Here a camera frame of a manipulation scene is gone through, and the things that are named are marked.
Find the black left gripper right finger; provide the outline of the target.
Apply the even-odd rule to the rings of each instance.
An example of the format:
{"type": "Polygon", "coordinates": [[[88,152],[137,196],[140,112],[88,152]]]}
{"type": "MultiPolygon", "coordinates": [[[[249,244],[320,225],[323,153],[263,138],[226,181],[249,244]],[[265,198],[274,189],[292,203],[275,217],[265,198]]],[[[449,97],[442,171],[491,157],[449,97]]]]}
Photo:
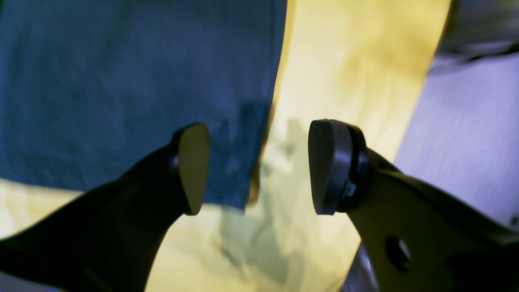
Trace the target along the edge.
{"type": "Polygon", "coordinates": [[[517,292],[518,229],[402,173],[351,124],[311,122],[308,154],[315,212],[361,238],[343,292],[517,292]]]}

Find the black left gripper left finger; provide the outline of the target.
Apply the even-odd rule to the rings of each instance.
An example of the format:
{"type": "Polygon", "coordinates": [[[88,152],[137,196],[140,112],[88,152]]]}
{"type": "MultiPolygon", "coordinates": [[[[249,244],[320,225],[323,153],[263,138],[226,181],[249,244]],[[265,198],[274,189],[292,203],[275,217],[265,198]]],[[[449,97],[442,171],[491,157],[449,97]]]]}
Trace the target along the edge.
{"type": "Polygon", "coordinates": [[[122,177],[1,240],[1,271],[69,292],[142,292],[168,229],[204,202],[210,136],[204,123],[122,177]]]}

